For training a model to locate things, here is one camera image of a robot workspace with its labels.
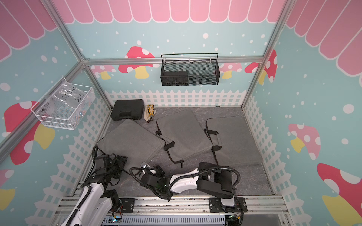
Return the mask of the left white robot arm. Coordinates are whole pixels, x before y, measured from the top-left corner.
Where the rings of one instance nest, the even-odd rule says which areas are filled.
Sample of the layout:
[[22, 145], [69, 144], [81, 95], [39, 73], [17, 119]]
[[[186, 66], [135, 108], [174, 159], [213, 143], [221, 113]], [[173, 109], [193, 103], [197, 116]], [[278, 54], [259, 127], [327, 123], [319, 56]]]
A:
[[108, 213], [123, 206], [116, 190], [107, 190], [113, 179], [120, 180], [126, 156], [106, 154], [97, 145], [92, 149], [92, 170], [81, 185], [83, 193], [63, 226], [100, 226]]

